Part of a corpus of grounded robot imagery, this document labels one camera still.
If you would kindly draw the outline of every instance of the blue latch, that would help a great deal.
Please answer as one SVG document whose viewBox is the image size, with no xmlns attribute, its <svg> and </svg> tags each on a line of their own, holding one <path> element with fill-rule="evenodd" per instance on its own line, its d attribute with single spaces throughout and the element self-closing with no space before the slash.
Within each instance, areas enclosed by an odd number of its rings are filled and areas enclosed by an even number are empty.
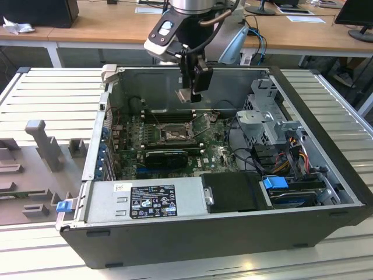
<svg viewBox="0 0 373 280">
<path fill-rule="evenodd" d="M 56 211 L 60 212 L 72 212 L 72 201 L 64 200 L 57 203 Z"/>
<path fill-rule="evenodd" d="M 269 188 L 289 188 L 284 177 L 267 177 L 263 180 L 263 183 L 267 190 Z"/>
</svg>

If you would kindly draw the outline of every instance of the warning label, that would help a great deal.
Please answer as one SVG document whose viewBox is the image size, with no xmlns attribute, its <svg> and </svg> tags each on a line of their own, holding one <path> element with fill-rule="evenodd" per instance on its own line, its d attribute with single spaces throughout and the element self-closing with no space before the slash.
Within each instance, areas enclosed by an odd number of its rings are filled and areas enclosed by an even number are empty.
<svg viewBox="0 0 373 280">
<path fill-rule="evenodd" d="M 132 219 L 177 216 L 174 185 L 131 188 Z"/>
</svg>

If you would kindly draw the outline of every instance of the computer case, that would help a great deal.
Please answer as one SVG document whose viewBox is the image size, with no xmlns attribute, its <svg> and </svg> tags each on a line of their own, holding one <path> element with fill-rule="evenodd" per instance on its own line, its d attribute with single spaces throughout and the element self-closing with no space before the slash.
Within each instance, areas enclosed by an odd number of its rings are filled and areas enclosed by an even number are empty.
<svg viewBox="0 0 373 280">
<path fill-rule="evenodd" d="M 3 0 L 0 1 L 0 22 L 3 17 L 16 23 L 33 26 L 70 28 L 79 13 L 76 0 Z"/>
</svg>

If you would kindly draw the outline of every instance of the robotic end effector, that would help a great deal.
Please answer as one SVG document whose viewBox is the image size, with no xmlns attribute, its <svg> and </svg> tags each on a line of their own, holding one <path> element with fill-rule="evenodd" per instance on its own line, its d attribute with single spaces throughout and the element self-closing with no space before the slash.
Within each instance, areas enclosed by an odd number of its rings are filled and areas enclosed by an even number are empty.
<svg viewBox="0 0 373 280">
<path fill-rule="evenodd" d="M 228 8 L 227 1 L 223 4 L 217 0 L 171 0 L 171 9 L 163 13 L 150 32 L 144 44 L 148 53 L 180 66 L 182 89 L 177 95 L 183 103 L 201 101 L 198 93 L 208 90 L 213 69 L 205 63 L 205 47 L 239 2 L 236 0 Z"/>
</svg>

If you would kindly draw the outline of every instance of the desk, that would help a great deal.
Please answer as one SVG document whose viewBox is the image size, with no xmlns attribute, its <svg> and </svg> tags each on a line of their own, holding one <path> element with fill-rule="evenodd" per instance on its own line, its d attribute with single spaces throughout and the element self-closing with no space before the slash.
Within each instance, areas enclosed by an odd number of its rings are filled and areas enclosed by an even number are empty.
<svg viewBox="0 0 373 280">
<path fill-rule="evenodd" d="M 136 14 L 134 3 L 78 1 L 79 16 L 70 29 L 36 27 L 35 33 L 13 35 L 0 31 L 0 45 L 45 47 L 54 67 L 63 67 L 58 48 L 112 48 L 143 50 L 149 32 L 160 15 Z M 318 15 L 335 15 L 336 9 L 321 9 L 307 5 Z M 285 16 L 258 16 L 261 33 L 268 41 L 268 54 L 370 57 L 373 44 L 351 38 L 347 27 L 333 25 L 333 16 L 323 16 L 326 24 L 294 23 Z M 248 37 L 245 51 L 258 48 L 258 41 Z"/>
</svg>

